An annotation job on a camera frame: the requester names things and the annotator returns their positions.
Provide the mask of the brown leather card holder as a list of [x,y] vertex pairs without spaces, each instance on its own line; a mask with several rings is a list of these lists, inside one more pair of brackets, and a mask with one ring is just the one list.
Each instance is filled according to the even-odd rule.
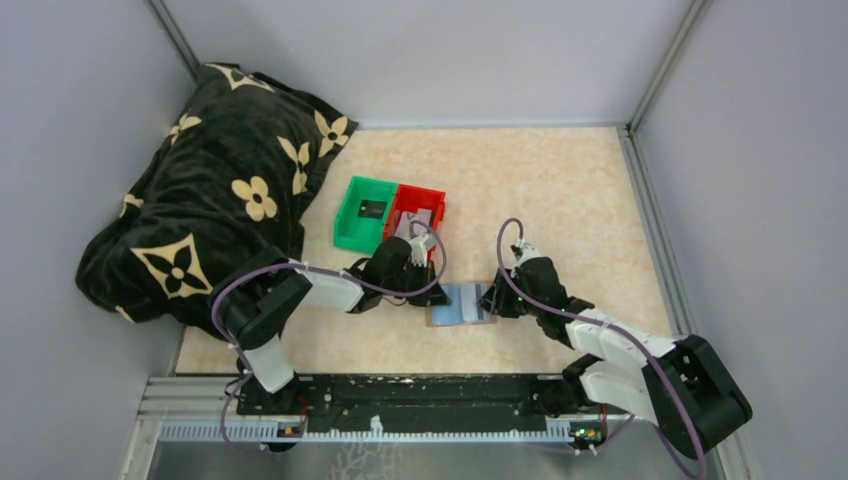
[[483,282],[448,284],[443,287],[449,305],[435,306],[426,316],[428,327],[457,327],[494,324],[497,317],[478,305],[488,285]]

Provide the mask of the white VIP card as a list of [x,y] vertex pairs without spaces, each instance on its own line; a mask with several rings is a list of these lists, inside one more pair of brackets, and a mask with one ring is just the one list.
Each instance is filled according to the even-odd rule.
[[402,211],[400,213],[397,226],[396,226],[395,231],[393,233],[394,236],[405,239],[405,240],[410,240],[410,239],[412,239],[416,236],[424,235],[424,234],[427,233],[427,231],[416,231],[416,230],[413,229],[413,227],[410,224],[410,215],[412,213],[413,212],[408,212],[408,211]]

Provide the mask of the silver credit card black stripe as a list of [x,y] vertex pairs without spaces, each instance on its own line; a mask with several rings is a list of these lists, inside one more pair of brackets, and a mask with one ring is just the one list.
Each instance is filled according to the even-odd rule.
[[410,224],[416,231],[427,231],[432,222],[433,211],[430,209],[419,209],[410,215]]

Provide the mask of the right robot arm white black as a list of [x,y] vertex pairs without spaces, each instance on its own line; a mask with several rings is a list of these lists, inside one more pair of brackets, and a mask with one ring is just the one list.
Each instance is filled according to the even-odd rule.
[[531,316],[550,339],[582,357],[563,372],[563,398],[576,412],[610,404],[652,423],[689,459],[706,453],[753,417],[753,409],[712,345],[638,331],[567,293],[553,262],[538,257],[498,272],[478,302],[503,318]]

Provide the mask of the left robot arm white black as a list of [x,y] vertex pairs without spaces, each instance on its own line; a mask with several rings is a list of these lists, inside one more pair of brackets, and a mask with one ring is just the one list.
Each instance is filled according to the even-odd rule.
[[263,404],[285,414],[300,399],[280,342],[289,318],[301,307],[360,314],[385,297],[423,308],[447,306],[451,301],[439,283],[444,271],[430,258],[432,249],[443,247],[432,233],[410,240],[391,236],[371,257],[341,271],[309,266],[269,247],[214,288],[211,321],[236,349],[244,373],[262,387]]

